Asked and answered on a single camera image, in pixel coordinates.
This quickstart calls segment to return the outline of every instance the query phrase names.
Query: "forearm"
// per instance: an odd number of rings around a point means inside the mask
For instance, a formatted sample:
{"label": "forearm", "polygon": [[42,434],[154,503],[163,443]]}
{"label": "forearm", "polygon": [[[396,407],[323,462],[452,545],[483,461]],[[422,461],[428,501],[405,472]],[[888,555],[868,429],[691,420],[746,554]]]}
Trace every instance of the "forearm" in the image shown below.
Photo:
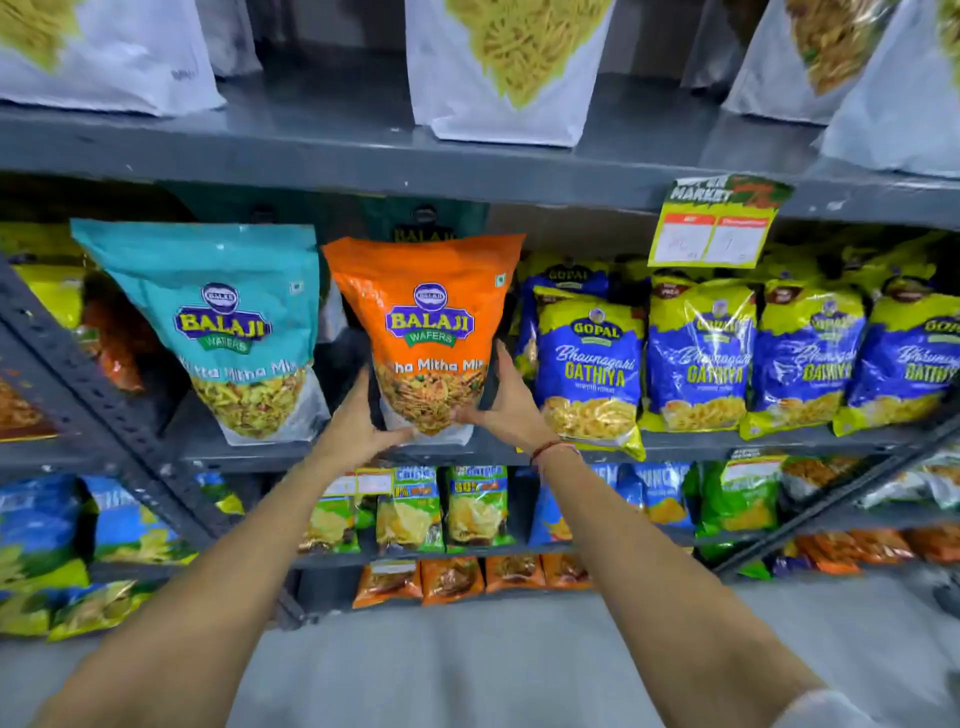
{"label": "forearm", "polygon": [[793,699],[823,687],[577,453],[554,448],[540,467],[667,726],[768,728]]}
{"label": "forearm", "polygon": [[293,468],[242,523],[107,635],[37,724],[226,722],[310,512],[339,474],[310,457]]}

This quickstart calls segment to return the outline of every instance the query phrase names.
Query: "teal snack packet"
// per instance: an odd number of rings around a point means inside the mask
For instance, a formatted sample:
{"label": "teal snack packet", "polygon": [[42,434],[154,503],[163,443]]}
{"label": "teal snack packet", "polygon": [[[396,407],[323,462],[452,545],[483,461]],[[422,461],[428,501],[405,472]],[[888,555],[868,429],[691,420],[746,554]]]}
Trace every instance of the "teal snack packet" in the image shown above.
{"label": "teal snack packet", "polygon": [[507,469],[502,465],[467,465],[450,469],[446,531],[451,553],[467,546],[505,546],[507,533]]}
{"label": "teal snack packet", "polygon": [[177,355],[228,443],[313,439],[329,413],[312,369],[320,304],[312,228],[70,227]]}
{"label": "teal snack packet", "polygon": [[0,589],[89,585],[86,566],[73,548],[80,511],[73,475],[0,486]]}

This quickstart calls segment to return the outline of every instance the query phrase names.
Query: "white snack bag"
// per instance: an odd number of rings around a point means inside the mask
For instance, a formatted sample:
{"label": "white snack bag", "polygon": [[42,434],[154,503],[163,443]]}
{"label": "white snack bag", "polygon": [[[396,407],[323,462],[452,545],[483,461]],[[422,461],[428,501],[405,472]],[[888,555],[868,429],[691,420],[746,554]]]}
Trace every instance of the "white snack bag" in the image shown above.
{"label": "white snack bag", "polygon": [[[441,139],[575,146],[613,4],[406,0],[414,120]],[[547,43],[550,58],[541,50]],[[494,50],[474,52],[483,48]]]}
{"label": "white snack bag", "polygon": [[723,108],[829,123],[897,0],[770,0]]}
{"label": "white snack bag", "polygon": [[197,0],[210,65],[217,76],[242,76],[262,70],[253,50],[247,0]]}
{"label": "white snack bag", "polygon": [[871,169],[960,177],[960,56],[948,46],[960,17],[941,19],[945,4],[900,1],[863,78],[821,137],[824,155]]}
{"label": "white snack bag", "polygon": [[0,2],[0,98],[154,116],[224,103],[194,0],[45,6]]}
{"label": "white snack bag", "polygon": [[730,88],[765,6],[766,0],[707,0],[680,86]]}

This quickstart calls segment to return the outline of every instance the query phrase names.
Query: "right hand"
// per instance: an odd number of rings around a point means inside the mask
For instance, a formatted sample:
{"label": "right hand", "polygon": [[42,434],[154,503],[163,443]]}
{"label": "right hand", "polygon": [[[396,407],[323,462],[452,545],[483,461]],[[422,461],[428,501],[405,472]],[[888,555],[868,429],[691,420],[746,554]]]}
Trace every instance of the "right hand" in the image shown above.
{"label": "right hand", "polygon": [[499,339],[496,341],[496,372],[500,387],[493,407],[486,411],[476,407],[460,407],[454,412],[453,419],[458,423],[480,425],[498,440],[528,454],[556,440],[557,433],[537,409],[533,395],[507,353],[507,347]]}

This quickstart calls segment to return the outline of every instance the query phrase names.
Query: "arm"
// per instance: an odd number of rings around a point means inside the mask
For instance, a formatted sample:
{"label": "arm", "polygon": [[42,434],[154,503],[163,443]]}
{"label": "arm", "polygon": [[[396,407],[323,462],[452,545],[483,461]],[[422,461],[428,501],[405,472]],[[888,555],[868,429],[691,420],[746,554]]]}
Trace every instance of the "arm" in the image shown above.
{"label": "arm", "polygon": [[35,726],[225,725],[237,686],[330,482],[409,439],[381,432],[357,378],[313,451],[242,523],[108,634]]}
{"label": "arm", "polygon": [[[526,452],[556,439],[498,344],[489,412],[458,413]],[[538,458],[590,576],[670,728],[768,728],[824,683],[736,595],[691,559],[580,455]]]}

